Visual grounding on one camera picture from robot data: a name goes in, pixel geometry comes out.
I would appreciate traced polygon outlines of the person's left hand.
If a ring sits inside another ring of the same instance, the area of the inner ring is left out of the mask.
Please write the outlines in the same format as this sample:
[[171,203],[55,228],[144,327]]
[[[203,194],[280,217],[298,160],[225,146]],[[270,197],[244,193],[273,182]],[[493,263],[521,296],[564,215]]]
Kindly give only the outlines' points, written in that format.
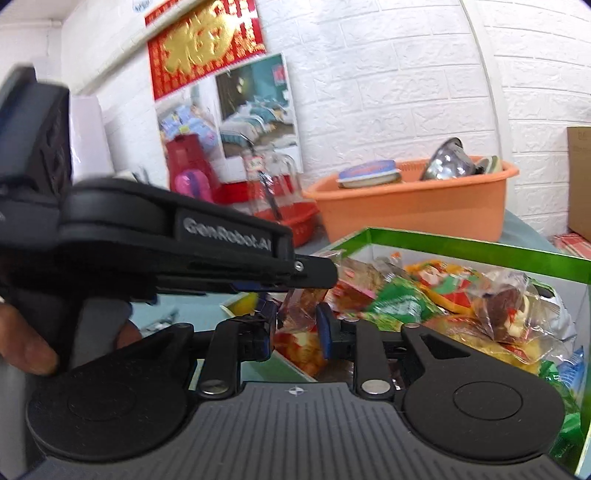
[[58,365],[56,352],[13,306],[1,304],[1,357],[28,374],[45,376]]

